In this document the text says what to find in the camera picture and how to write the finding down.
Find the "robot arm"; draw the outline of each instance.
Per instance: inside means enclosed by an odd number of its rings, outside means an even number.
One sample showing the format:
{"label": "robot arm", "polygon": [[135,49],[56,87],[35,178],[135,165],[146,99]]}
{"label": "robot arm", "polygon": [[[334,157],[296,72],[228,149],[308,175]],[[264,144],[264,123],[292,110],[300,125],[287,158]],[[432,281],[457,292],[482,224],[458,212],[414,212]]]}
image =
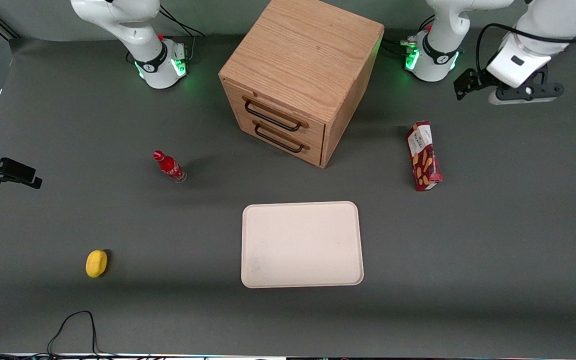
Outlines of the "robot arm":
{"label": "robot arm", "polygon": [[80,18],[113,34],[136,60],[147,62],[162,50],[155,30],[146,23],[160,12],[159,0],[71,0],[70,3]]}
{"label": "robot arm", "polygon": [[406,70],[425,82],[438,82],[454,68],[457,48],[471,28],[466,12],[502,9],[514,0],[426,0],[434,10],[430,32],[421,29],[406,44],[416,48]]}
{"label": "robot arm", "polygon": [[[573,39],[576,37],[576,0],[534,0],[515,28],[539,37]],[[568,45],[508,32],[486,70],[504,84],[517,88]]]}
{"label": "robot arm", "polygon": [[485,69],[477,64],[477,71],[469,68],[454,81],[457,100],[492,85],[498,86],[488,98],[494,105],[547,102],[563,94],[562,84],[547,82],[547,63],[576,43],[576,0],[533,0],[514,28],[487,27],[509,32]]}
{"label": "robot arm", "polygon": [[146,23],[160,12],[160,0],[70,0],[70,4],[80,18],[123,43],[151,87],[171,87],[186,75],[184,44],[161,39]]}

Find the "black metal handle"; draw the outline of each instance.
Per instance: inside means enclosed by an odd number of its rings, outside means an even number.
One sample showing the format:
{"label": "black metal handle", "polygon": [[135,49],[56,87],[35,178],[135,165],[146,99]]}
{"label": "black metal handle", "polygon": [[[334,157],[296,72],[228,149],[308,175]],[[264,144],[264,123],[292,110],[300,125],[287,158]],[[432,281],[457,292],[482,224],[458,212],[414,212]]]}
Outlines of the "black metal handle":
{"label": "black metal handle", "polygon": [[297,123],[297,126],[291,127],[291,126],[288,126],[288,125],[284,125],[283,123],[275,120],[274,118],[270,118],[270,117],[268,117],[268,116],[265,116],[265,115],[262,114],[261,112],[256,112],[255,110],[253,110],[253,109],[250,108],[250,100],[246,100],[246,104],[244,105],[244,108],[245,108],[246,111],[249,112],[250,114],[252,114],[252,115],[254,115],[254,116],[258,117],[258,118],[261,118],[261,119],[263,119],[263,120],[265,120],[265,121],[268,121],[268,123],[277,125],[277,126],[280,127],[281,129],[288,130],[289,132],[296,132],[297,130],[299,130],[299,128],[302,127],[302,123],[301,123],[301,122],[298,122],[298,123]]}
{"label": "black metal handle", "polygon": [[256,124],[254,125],[254,133],[257,134],[257,135],[259,135],[259,136],[262,137],[263,139],[266,139],[267,141],[269,141],[269,142],[271,142],[271,143],[273,143],[273,144],[275,144],[275,145],[277,145],[277,146],[281,146],[282,148],[290,151],[291,153],[295,153],[295,154],[296,154],[296,153],[300,153],[302,150],[304,150],[304,146],[303,146],[303,145],[299,145],[299,148],[292,148],[292,147],[290,147],[290,146],[288,146],[288,145],[284,145],[283,143],[277,141],[276,139],[273,139],[272,137],[270,137],[270,136],[268,136],[268,135],[262,134],[261,132],[259,132],[259,128],[260,128],[260,127],[261,127],[261,126],[260,126],[258,123],[256,123]]}

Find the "white tray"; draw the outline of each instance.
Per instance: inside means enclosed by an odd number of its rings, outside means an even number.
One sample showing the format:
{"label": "white tray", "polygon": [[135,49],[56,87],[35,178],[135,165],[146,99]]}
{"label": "white tray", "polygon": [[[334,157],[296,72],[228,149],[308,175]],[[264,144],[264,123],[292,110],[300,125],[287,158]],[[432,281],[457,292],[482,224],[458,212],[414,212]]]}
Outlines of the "white tray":
{"label": "white tray", "polygon": [[248,288],[333,287],[364,279],[354,203],[304,202],[244,209],[241,282]]}

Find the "coca-cola bottle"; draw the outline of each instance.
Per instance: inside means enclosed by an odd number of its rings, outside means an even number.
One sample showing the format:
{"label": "coca-cola bottle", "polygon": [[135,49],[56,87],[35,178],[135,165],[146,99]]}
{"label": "coca-cola bottle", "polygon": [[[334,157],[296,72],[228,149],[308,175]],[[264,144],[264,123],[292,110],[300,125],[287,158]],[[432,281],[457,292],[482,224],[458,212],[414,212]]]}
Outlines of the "coca-cola bottle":
{"label": "coca-cola bottle", "polygon": [[186,180],[185,171],[179,166],[178,162],[174,158],[164,155],[160,150],[156,150],[152,153],[152,157],[159,163],[159,168],[161,171],[166,173],[176,183],[181,183]]}

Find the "wooden cabinet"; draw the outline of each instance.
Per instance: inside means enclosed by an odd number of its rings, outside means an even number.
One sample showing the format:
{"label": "wooden cabinet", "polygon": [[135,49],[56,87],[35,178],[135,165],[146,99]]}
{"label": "wooden cabinet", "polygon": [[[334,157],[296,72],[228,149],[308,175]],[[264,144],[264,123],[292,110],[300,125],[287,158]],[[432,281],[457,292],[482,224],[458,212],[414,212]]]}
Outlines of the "wooden cabinet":
{"label": "wooden cabinet", "polygon": [[383,34],[381,23],[318,0],[272,0],[219,71],[239,127],[326,167]]}

